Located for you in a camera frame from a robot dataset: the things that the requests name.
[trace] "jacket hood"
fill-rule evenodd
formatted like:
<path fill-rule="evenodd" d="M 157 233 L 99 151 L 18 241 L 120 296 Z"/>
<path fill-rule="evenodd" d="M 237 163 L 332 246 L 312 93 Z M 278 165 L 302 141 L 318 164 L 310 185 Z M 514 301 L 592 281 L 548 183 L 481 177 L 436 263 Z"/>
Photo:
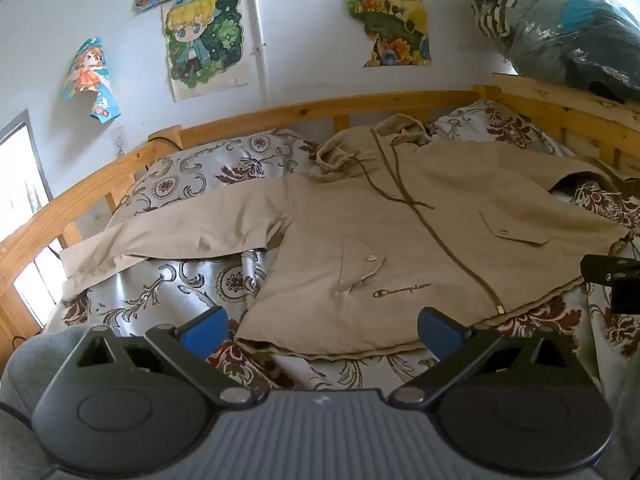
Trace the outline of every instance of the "jacket hood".
<path fill-rule="evenodd" d="M 398 114 L 376 126 L 355 126 L 335 134 L 318 149 L 316 162 L 327 173 L 360 173 L 362 169 L 354 157 L 368 170 L 373 170 L 384 164 L 380 148 L 387 160 L 393 160 L 391 142 L 395 140 L 396 150 L 405 155 L 418 149 L 418 143 L 423 144 L 426 138 L 427 131 L 422 123 Z"/>

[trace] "white wall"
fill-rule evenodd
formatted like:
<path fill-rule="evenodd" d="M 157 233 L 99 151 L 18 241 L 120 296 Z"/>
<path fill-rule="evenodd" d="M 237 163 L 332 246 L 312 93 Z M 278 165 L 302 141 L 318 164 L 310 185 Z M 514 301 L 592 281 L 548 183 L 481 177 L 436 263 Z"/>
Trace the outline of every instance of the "white wall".
<path fill-rule="evenodd" d="M 424 2 L 432 64 L 363 69 L 370 42 L 345 0 L 248 0 L 254 43 L 266 43 L 263 53 L 252 54 L 252 83 L 175 103 L 159 7 L 137 12 L 132 0 L 0 0 L 0 126 L 28 109 L 56 196 L 114 159 L 114 128 L 124 130 L 132 148 L 172 124 L 345 94 L 469 88 L 510 69 L 473 27 L 467 0 Z M 108 125 L 89 117 L 92 92 L 70 103 L 58 98 L 74 54 L 93 36 L 102 38 L 122 111 Z"/>

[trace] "plastic bag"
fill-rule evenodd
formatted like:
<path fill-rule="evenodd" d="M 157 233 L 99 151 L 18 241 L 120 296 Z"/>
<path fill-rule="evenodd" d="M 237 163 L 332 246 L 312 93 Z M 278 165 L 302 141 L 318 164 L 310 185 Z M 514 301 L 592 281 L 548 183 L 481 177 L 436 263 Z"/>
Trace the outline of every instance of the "plastic bag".
<path fill-rule="evenodd" d="M 640 102 L 640 27 L 612 0 L 472 0 L 520 75 Z"/>

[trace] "beige hooded jacket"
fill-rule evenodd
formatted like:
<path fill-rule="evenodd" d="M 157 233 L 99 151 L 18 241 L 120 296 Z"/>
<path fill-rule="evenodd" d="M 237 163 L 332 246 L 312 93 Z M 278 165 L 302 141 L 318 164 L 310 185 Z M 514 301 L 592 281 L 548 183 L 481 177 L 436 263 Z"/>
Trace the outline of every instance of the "beige hooded jacket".
<path fill-rule="evenodd" d="M 628 235 L 549 195 L 575 173 L 611 189 L 587 163 L 420 138 L 406 116 L 350 128 L 320 148 L 325 176 L 250 180 L 131 218 L 63 251 L 64 296 L 146 258 L 279 246 L 239 342 L 360 358 L 420 347 L 424 306 L 464 325 L 526 312 L 580 283 L 584 254 Z"/>

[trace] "wooden bed frame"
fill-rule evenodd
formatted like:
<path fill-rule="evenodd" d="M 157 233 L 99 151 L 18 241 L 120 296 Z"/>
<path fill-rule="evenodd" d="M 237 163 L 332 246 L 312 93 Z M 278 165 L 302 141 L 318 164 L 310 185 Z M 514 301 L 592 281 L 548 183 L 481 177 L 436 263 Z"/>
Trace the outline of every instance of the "wooden bed frame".
<path fill-rule="evenodd" d="M 492 86 L 469 91 L 416 91 L 373 94 L 309 102 L 213 121 L 172 126 L 78 182 L 0 242 L 0 370 L 12 352 L 14 336 L 32 337 L 41 329 L 16 291 L 14 280 L 58 238 L 63 247 L 82 240 L 76 220 L 107 199 L 114 212 L 135 183 L 134 174 L 156 159 L 213 140 L 261 132 L 305 120 L 333 118 L 334 132 L 350 125 L 350 114 L 400 112 L 427 122 L 435 108 L 455 108 L 478 99 L 501 102 L 579 155 L 595 156 L 622 173 L 640 176 L 640 104 L 620 105 L 577 90 L 559 88 L 506 74 L 494 74 Z"/>

